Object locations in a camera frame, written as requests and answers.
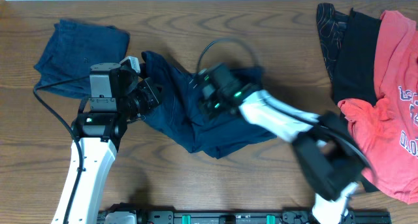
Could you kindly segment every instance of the crumpled blue cloth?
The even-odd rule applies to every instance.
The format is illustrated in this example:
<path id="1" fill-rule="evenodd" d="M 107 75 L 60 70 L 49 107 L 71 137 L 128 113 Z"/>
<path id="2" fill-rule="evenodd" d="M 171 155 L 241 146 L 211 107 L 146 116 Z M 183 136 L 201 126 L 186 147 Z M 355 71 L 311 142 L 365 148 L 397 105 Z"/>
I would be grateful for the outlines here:
<path id="1" fill-rule="evenodd" d="M 204 151 L 221 158 L 247 146 L 276 138 L 271 132 L 252 125 L 240 116 L 224 113 L 212 120 L 198 107 L 202 91 L 195 87 L 194 74 L 178 70 L 154 52 L 142 52 L 141 76 L 162 85 L 162 105 L 145 116 L 145 123 L 182 145 L 189 153 Z M 235 69 L 243 82 L 261 84 L 262 67 Z"/>
<path id="2" fill-rule="evenodd" d="M 87 76 L 98 63 L 119 63 L 126 54 L 129 34 L 113 26 L 80 24 L 60 20 L 35 69 L 41 77 L 37 86 Z M 46 88 L 65 97 L 90 95 L 89 79 Z"/>

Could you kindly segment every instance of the black cloth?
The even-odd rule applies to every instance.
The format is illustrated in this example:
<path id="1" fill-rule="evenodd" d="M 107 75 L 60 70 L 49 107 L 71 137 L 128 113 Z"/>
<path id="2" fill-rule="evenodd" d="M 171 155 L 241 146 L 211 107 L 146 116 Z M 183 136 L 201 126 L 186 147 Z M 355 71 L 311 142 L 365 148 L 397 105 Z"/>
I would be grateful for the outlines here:
<path id="1" fill-rule="evenodd" d="M 356 98 L 375 105 L 374 55 L 381 20 L 354 10 L 347 16 L 323 3 L 317 8 L 317 24 L 335 104 Z"/>
<path id="2" fill-rule="evenodd" d="M 162 105 L 145 116 L 145 123 L 182 145 L 189 153 L 204 151 L 221 158 L 248 144 L 264 142 L 276 135 L 240 116 L 229 113 L 209 120 L 201 113 L 198 101 L 202 90 L 194 74 L 182 72 L 154 52 L 142 52 L 141 77 L 151 77 L 162 85 Z M 261 84 L 262 67 L 232 70 L 243 82 Z"/>
<path id="3" fill-rule="evenodd" d="M 129 34 L 115 27 L 60 20 L 35 69 L 41 74 L 37 86 L 87 76 L 98 63 L 119 63 L 126 54 Z M 45 89 L 65 97 L 90 95 L 88 79 Z"/>

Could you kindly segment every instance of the wood grain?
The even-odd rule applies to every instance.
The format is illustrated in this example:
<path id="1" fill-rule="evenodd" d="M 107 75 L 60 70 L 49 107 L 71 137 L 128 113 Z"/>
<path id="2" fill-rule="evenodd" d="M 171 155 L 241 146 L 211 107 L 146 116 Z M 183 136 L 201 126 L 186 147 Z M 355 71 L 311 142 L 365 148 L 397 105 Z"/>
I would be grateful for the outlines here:
<path id="1" fill-rule="evenodd" d="M 329 99 L 315 11 L 318 0 L 283 1 L 24 1 L 0 14 L 0 223 L 52 219 L 69 167 L 71 140 L 64 127 L 32 96 L 39 60 L 60 18 L 115 25 L 131 34 L 129 55 L 153 50 L 194 71 L 203 48 L 219 37 L 254 46 L 266 67 L 266 87 L 303 110 L 338 111 Z M 418 1 L 335 0 L 378 17 L 399 10 L 418 20 Z M 250 65 L 234 45 L 218 45 L 204 66 L 218 61 Z M 42 93 L 67 120 L 78 101 Z M 173 206 L 179 210 L 276 210 L 309 207 L 312 190 L 290 147 L 280 140 L 247 146 L 223 159 L 188 154 L 143 123 L 130 125 L 104 189 L 101 208 L 118 202 Z M 418 204 L 382 193 L 357 195 L 357 209 L 383 208 L 394 223 L 416 223 Z"/>

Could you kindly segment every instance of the red shirt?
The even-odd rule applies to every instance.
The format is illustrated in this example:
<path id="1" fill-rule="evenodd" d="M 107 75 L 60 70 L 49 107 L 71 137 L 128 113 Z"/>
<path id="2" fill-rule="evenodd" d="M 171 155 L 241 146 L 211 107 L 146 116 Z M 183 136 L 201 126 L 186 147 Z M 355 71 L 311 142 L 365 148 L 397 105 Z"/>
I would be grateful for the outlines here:
<path id="1" fill-rule="evenodd" d="M 397 11 L 381 15 L 374 62 L 375 107 L 359 99 L 338 103 L 348 130 L 374 166 L 386 195 L 418 202 L 418 33 Z M 370 170 L 364 177 L 374 182 Z"/>

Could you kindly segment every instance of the folded fabric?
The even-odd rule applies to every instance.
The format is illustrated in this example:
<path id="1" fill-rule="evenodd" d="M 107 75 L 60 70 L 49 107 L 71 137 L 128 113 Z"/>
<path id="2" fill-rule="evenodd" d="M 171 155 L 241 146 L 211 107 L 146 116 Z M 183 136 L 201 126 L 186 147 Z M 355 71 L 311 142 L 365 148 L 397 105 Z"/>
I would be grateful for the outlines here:
<path id="1" fill-rule="evenodd" d="M 80 24 L 60 20 L 35 69 L 40 72 L 37 86 L 86 76 L 98 63 L 119 63 L 126 54 L 129 34 L 115 27 Z M 45 89 L 66 97 L 90 95 L 88 79 Z"/>
<path id="2" fill-rule="evenodd" d="M 350 15 L 330 3 L 317 7 L 317 28 L 335 104 L 346 98 L 362 99 L 374 106 L 374 53 L 381 21 L 351 9 Z M 341 120 L 347 124 L 344 115 Z M 366 192 L 378 191 L 362 178 Z"/>
<path id="3" fill-rule="evenodd" d="M 340 101 L 349 132 L 374 166 L 378 187 L 408 204 L 418 202 L 418 33 L 416 23 L 385 11 L 376 47 L 373 107 Z M 369 170 L 364 177 L 373 182 Z"/>
<path id="4" fill-rule="evenodd" d="M 145 116 L 145 123 L 172 138 L 189 153 L 204 151 L 221 158 L 248 144 L 275 138 L 266 129 L 246 122 L 240 116 L 224 113 L 209 120 L 198 107 L 202 90 L 195 87 L 194 74 L 179 71 L 162 56 L 142 52 L 141 77 L 151 77 L 162 85 L 162 105 Z M 262 67 L 233 70 L 243 82 L 261 84 Z"/>

